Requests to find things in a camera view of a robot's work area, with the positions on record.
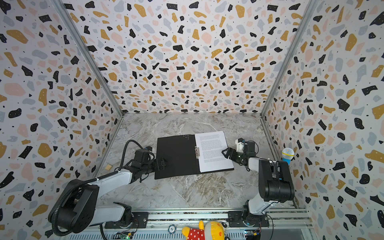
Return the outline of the orange folder black inside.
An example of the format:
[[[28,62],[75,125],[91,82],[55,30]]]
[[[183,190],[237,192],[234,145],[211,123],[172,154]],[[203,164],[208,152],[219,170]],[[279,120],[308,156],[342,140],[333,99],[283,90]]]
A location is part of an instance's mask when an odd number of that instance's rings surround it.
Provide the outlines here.
[[[199,172],[195,135],[158,138],[157,159],[167,160],[165,170],[155,172],[155,179],[207,174]]]

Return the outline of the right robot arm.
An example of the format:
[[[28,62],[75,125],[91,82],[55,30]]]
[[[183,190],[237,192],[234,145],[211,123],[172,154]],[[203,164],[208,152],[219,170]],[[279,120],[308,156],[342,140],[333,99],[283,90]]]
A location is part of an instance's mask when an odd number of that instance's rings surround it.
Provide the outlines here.
[[[294,184],[289,170],[289,164],[295,152],[284,148],[280,160],[271,160],[257,156],[259,146],[254,141],[240,138],[236,148],[227,148],[222,155],[248,172],[258,172],[258,193],[243,205],[241,219],[245,226],[261,225],[267,220],[267,210],[278,203],[292,201],[295,196]]]

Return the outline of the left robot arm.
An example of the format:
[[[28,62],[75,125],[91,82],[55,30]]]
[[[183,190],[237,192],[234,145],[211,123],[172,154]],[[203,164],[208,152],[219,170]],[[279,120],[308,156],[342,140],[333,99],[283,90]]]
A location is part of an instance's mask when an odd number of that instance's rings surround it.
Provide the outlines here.
[[[129,205],[119,202],[101,205],[99,199],[119,187],[142,182],[150,173],[163,171],[166,165],[164,158],[156,159],[154,153],[145,148],[137,150],[127,164],[121,160],[112,173],[86,181],[70,181],[49,213],[53,233],[62,237],[108,222],[121,228],[130,227],[134,219]]]

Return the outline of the blue toy microphone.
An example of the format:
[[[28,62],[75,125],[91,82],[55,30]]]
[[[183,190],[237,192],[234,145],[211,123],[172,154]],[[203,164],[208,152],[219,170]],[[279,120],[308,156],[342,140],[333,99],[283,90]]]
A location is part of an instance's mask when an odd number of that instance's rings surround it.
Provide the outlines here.
[[[284,148],[282,150],[282,160],[286,162],[288,165],[291,163],[292,159],[295,156],[295,152],[291,148]]]

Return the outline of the green circuit board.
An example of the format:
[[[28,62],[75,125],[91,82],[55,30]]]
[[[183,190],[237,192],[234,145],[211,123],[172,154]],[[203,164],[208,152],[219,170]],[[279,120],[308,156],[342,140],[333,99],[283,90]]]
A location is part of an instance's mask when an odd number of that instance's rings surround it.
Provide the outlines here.
[[[118,232],[113,235],[113,240],[132,240],[134,232]]]

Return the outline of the yellow red plush toy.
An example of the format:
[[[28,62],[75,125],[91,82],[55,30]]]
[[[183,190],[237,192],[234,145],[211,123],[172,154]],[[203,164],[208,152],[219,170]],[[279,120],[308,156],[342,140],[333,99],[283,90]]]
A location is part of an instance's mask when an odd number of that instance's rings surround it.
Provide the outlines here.
[[[197,229],[184,227],[182,234],[187,240],[229,240],[230,237],[226,236],[227,228],[224,222],[210,221],[204,224],[200,221]]]

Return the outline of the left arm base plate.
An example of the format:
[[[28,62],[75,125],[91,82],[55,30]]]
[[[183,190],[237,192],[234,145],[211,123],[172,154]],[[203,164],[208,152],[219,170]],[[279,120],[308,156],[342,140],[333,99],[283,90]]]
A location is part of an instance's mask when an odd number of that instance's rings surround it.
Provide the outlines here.
[[[123,217],[117,222],[107,222],[104,227],[106,229],[135,230],[145,229],[149,219],[149,212],[132,212],[130,217]]]

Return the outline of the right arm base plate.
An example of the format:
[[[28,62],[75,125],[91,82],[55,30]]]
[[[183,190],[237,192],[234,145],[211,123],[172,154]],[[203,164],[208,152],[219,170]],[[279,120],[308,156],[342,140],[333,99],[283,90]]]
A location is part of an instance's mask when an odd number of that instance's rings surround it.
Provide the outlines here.
[[[265,228],[270,226],[267,215],[252,215],[242,211],[229,211],[227,222],[231,228]]]

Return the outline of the round white badge on rail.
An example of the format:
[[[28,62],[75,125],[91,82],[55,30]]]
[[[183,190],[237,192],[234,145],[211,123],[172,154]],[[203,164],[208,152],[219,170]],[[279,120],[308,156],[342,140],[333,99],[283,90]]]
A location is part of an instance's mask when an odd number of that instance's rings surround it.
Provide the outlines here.
[[[175,225],[169,225],[168,232],[169,234],[174,234],[177,231],[177,227]]]

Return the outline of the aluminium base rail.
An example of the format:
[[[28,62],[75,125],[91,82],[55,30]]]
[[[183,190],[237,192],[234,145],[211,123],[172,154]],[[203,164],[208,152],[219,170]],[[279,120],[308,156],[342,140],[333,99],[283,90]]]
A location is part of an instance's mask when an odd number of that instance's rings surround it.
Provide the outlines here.
[[[231,240],[244,240],[252,232],[258,233],[262,240],[315,240],[317,239],[307,211],[304,209],[272,208],[267,211],[269,227],[259,228],[231,228],[227,222],[229,211],[241,209],[134,209],[133,212],[149,212],[149,219],[145,229],[116,230],[106,229],[104,226],[94,226],[85,229],[79,234],[70,234],[67,240],[100,240],[100,230],[108,240],[113,240],[113,235],[118,232],[134,232],[133,240],[184,240],[182,234],[184,227],[198,228],[199,222],[204,224],[210,221],[224,222],[228,225],[226,236]],[[169,225],[175,225],[177,231],[169,234]]]

